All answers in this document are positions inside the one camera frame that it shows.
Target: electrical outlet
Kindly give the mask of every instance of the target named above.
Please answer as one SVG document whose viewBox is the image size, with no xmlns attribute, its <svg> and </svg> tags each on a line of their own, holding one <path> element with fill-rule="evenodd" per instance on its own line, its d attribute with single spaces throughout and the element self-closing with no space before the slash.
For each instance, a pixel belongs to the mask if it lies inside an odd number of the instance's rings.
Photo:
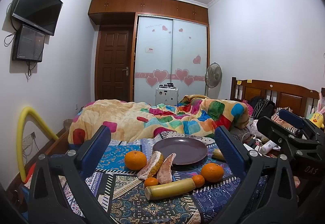
<svg viewBox="0 0 325 224">
<path fill-rule="evenodd" d="M 31 134 L 27 135 L 25 138 L 22 139 L 23 147 L 31 146 L 32 144 L 33 144 L 33 136 Z"/>
</svg>

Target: white suitcase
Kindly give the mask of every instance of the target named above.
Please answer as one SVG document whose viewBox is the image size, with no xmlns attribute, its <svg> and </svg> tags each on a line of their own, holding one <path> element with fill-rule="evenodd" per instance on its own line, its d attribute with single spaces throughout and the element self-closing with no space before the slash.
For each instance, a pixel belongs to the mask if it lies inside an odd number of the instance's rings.
<svg viewBox="0 0 325 224">
<path fill-rule="evenodd" d="M 158 104 L 168 104 L 177 105 L 178 104 L 178 88 L 173 86 L 173 83 L 167 83 L 165 85 L 159 85 L 156 88 L 156 105 Z"/>
</svg>

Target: wooden headboard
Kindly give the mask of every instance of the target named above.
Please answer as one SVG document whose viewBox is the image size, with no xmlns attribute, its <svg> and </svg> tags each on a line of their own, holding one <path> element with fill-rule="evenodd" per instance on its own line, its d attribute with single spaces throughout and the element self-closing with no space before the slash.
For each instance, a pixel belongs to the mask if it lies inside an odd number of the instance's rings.
<svg viewBox="0 0 325 224">
<path fill-rule="evenodd" d="M 301 117 L 305 113 L 307 98 L 312 99 L 311 109 L 317 106 L 319 99 L 319 93 L 316 90 L 310 90 L 303 86 L 262 80 L 237 80 L 236 77 L 233 77 L 231 79 L 230 100 L 250 100 L 254 96 L 272 99 L 272 93 L 275 94 L 274 91 L 277 92 L 276 108 L 290 107 L 293 113 Z"/>
</svg>

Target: plush toy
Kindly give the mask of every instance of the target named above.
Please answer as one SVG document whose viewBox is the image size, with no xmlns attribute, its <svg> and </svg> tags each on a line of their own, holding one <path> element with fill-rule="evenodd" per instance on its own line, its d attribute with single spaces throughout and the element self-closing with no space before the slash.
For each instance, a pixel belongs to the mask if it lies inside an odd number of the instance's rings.
<svg viewBox="0 0 325 224">
<path fill-rule="evenodd" d="M 309 119 L 311 122 L 313 122 L 318 128 L 324 128 L 324 116 L 325 113 L 325 98 L 320 93 L 320 99 L 318 100 L 317 104 L 317 111 L 312 115 L 312 117 Z"/>
</svg>

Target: door handle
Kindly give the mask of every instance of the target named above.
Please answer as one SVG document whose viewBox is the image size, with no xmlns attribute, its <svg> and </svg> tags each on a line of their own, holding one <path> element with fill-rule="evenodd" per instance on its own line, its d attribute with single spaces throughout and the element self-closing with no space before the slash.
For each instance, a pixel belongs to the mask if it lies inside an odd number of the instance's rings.
<svg viewBox="0 0 325 224">
<path fill-rule="evenodd" d="M 123 69 L 122 71 L 126 71 L 126 76 L 129 76 L 129 67 L 127 66 L 126 69 Z"/>
</svg>

